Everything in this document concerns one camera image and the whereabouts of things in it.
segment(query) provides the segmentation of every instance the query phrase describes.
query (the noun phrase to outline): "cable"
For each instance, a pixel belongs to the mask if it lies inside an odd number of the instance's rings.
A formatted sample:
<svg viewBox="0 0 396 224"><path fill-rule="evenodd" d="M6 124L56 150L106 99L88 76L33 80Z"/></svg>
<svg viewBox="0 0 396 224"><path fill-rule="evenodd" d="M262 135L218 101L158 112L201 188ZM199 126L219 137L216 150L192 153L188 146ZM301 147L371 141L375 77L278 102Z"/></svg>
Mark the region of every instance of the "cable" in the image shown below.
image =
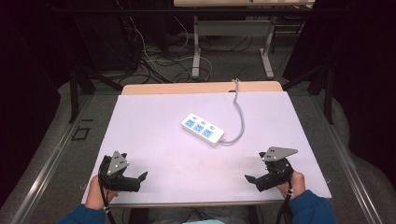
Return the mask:
<svg viewBox="0 0 396 224"><path fill-rule="evenodd" d="M204 59L209 64L209 66L210 66L209 74L212 74L212 71L213 71L212 63L208 59L206 59L204 57L199 57L199 58L200 59ZM187 58L183 58L183 59L169 59L169 61L166 61L166 60L152 60L152 61L153 62L161 62L161 63L176 63L176 62L181 62L181 61L185 61L185 60L188 60L188 59L194 59L194 57L187 57Z"/></svg>
<svg viewBox="0 0 396 224"><path fill-rule="evenodd" d="M225 140L220 140L220 143L224 146L231 146L233 145L235 142L237 142L241 137L242 134L245 131L245 121L244 121L244 114L242 113L242 109L241 106L239 106L239 104L236 102L236 99L238 98L238 92L239 92L239 79L233 79L233 82L235 82L235 97L233 98L233 105L235 106L236 110L239 113L239 117L241 119L241 131L239 132L239 134L235 137L235 139L231 140L231 141L225 141Z"/></svg>
<svg viewBox="0 0 396 224"><path fill-rule="evenodd" d="M254 65L248 65L246 67L243 67L241 70L239 70L239 72L236 74L235 77L241 79L241 76L243 75L243 72L245 72L245 70L247 70L249 68L256 68L260 72L264 73L264 70L262 69L262 66L259 67L258 65L254 64Z"/></svg>
<svg viewBox="0 0 396 224"><path fill-rule="evenodd" d="M241 52L241 51L244 51L244 50L248 49L248 48L251 46L251 43L253 42L253 36L251 36L251 37L250 37L249 43L247 44L247 46L246 46L244 49L236 49L236 48L238 48L243 42L245 42L245 40L246 40L247 38L248 38L248 35L245 36L244 39L242 39L242 41L240 41L236 46L234 46L234 47L231 48L231 49L209 49L209 48L210 48L210 42L209 42L209 41L206 41L206 42L208 42L209 47L203 48L203 47L200 45L200 48L202 49L202 51L207 51L207 52Z"/></svg>
<svg viewBox="0 0 396 224"><path fill-rule="evenodd" d="M155 66L155 63L151 60L151 58L148 56L148 53L146 52L146 43L145 43L145 38L143 37L143 35L139 32L139 30L137 30L136 26L134 25L134 30L140 35L140 38L142 38L142 42L143 42L143 52L145 52L146 57L148 57L149 61L152 62L152 65L154 66L155 70L157 71L158 74L160 74L160 72L157 69L157 66Z"/></svg>
<svg viewBox="0 0 396 224"><path fill-rule="evenodd" d="M124 220L124 215L125 215L125 208L122 209L122 224L125 224L125 220Z"/></svg>
<svg viewBox="0 0 396 224"><path fill-rule="evenodd" d="M144 66L146 66L146 68L147 68L149 71L151 71L151 73L152 73L156 78L160 79L162 82L164 82L164 83L172 83L171 80L169 80L168 78L164 77L163 75L161 75L161 74L158 73L157 71L153 70L153 69L151 68L151 66L149 66L148 62L142 60L142 64L143 64Z"/></svg>
<svg viewBox="0 0 396 224"><path fill-rule="evenodd" d="M103 203L105 205L104 210L105 210L105 212L107 214L108 219L110 220L110 223L111 224L116 224L116 221L114 220L113 214L111 213L110 206L108 206L108 199L107 199L107 196L105 196L105 192L103 191L102 181L100 179L100 174L101 174L101 171L102 171L102 165L103 165L103 163L99 166L98 182L99 182L100 193L102 194Z"/></svg>
<svg viewBox="0 0 396 224"><path fill-rule="evenodd" d="M178 24L180 24L181 28L183 28L184 34L186 36L186 43L180 47L181 49L183 49L189 43L189 32L187 32L186 27L184 27L184 25L181 23L181 21L177 17L174 17L174 18L175 18L175 20L177 20Z"/></svg>
<svg viewBox="0 0 396 224"><path fill-rule="evenodd" d="M258 205L260 211L260 217L262 218L262 224L264 223L264 216L262 215L262 208Z"/></svg>
<svg viewBox="0 0 396 224"><path fill-rule="evenodd" d="M279 211L277 212L276 224L280 223L280 219L282 218L282 215L285 216L286 207L288 206L291 194L293 193L293 188L292 188L290 180L288 180L288 183L289 183L288 195L286 196L285 201L283 201L282 205L279 208Z"/></svg>

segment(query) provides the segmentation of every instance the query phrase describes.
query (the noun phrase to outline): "gray cable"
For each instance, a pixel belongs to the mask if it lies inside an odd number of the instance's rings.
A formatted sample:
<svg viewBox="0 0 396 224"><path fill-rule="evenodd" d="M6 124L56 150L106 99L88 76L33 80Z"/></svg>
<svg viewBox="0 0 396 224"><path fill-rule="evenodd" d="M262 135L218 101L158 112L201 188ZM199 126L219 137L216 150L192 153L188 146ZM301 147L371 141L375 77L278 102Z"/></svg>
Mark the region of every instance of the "gray cable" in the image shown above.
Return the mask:
<svg viewBox="0 0 396 224"><path fill-rule="evenodd" d="M239 113L239 117L241 118L241 131L239 132L238 136L235 137L235 139L231 141L225 141L225 140L220 140L220 143L224 146L231 146L234 143L236 143L241 137L242 134L245 131L245 121L244 121L244 114L242 112L241 106L236 102L236 99L238 98L238 92L239 92L239 79L233 79L233 82L235 82L235 97L233 98L233 105L235 106L236 110Z"/></svg>

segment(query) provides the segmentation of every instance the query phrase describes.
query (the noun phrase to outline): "white power strip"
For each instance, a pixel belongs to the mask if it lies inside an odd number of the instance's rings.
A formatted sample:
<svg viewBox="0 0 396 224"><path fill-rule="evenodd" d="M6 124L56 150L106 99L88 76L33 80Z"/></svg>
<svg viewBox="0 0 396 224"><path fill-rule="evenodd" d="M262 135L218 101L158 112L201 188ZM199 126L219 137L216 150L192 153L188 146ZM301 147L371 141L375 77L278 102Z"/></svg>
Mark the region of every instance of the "white power strip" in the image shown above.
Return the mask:
<svg viewBox="0 0 396 224"><path fill-rule="evenodd" d="M212 147L215 147L224 135L224 131L221 128L194 114L189 114L183 119L181 126L184 130L204 140Z"/></svg>

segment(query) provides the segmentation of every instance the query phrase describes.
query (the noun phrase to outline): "gray floor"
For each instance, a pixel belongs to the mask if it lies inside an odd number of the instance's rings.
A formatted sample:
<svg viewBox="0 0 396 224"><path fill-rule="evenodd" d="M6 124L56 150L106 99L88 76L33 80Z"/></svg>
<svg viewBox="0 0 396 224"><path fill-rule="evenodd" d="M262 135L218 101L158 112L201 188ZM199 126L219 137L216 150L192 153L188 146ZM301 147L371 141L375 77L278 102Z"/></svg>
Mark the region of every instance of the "gray floor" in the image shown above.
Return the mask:
<svg viewBox="0 0 396 224"><path fill-rule="evenodd" d="M238 36L208 37L203 39L202 47L205 48L205 44L208 47L210 43L209 49L228 50L243 39L244 37ZM280 36L276 40L276 52L270 54L270 61L276 74L275 80L282 84L286 82L282 78L283 69L295 40L294 36ZM234 77L239 77L242 81L267 80L258 52L258 48L262 48L262 43L262 39L253 38L249 45L247 38L237 48L243 49L249 46L243 51L203 50L202 57L207 58L208 62L202 60L201 66L207 71L213 69L210 81L230 81ZM180 47L172 47L171 50L188 52ZM191 67L191 60L180 63ZM183 71L180 65L164 67L157 64L156 67L161 74L170 79ZM204 70L201 74L200 78L206 78L207 73ZM114 73L106 75L117 78L117 74ZM121 84L138 83L141 79L142 77L130 77L124 79ZM85 110L81 111L80 117L72 125L68 124L70 118L68 84L59 89L62 101L56 117L20 183L1 208L1 223L11 223L12 220L26 220L26 223L54 223L79 204L83 193L80 186L91 174L97 151L119 94L101 82L94 83L98 89L97 93L94 96L80 96L81 108ZM319 166L331 181L329 183L333 196L331 204L338 223L396 223L393 212L396 208L396 195L393 186L374 166L348 153L348 126L342 107L337 102L333 103L335 124L329 126L320 112L322 94L309 96L306 86L307 83L302 83L289 90L290 99ZM70 136L70 133L76 133L78 127L90 128L85 141L73 140ZM59 158L59 162L53 163L49 160L53 160L54 155ZM39 191L37 198L29 198L31 196L29 192L36 190L33 188L35 181L43 175L40 172L49 168L46 166L48 164L52 164L54 170L46 176L50 182ZM32 212L19 213L21 207L30 207ZM263 223L274 223L278 207L279 204L260 206L258 212L261 219L263 217ZM113 208L113 213L118 223L126 222L128 209Z"/></svg>

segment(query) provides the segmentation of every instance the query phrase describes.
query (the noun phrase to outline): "person's hand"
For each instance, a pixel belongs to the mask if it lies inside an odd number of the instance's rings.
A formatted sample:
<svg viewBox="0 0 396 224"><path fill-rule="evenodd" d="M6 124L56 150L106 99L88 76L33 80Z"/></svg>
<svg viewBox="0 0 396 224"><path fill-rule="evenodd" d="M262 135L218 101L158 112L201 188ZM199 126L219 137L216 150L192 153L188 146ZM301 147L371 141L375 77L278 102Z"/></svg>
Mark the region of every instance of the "person's hand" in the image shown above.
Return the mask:
<svg viewBox="0 0 396 224"><path fill-rule="evenodd" d="M114 197L119 196L117 191L107 190L103 188L105 196L107 195L107 200L111 202ZM90 190L88 191L87 201L85 202L85 207L95 209L95 210L102 210L105 206L102 194L100 192L99 186L99 177L96 175L91 179L90 183Z"/></svg>
<svg viewBox="0 0 396 224"><path fill-rule="evenodd" d="M291 186L293 188L293 194L291 195L290 199L293 200L295 197L299 196L305 191L304 175L294 171L291 175ZM282 193L283 197L286 198L288 195L289 183L286 182L276 187L279 189L280 193Z"/></svg>

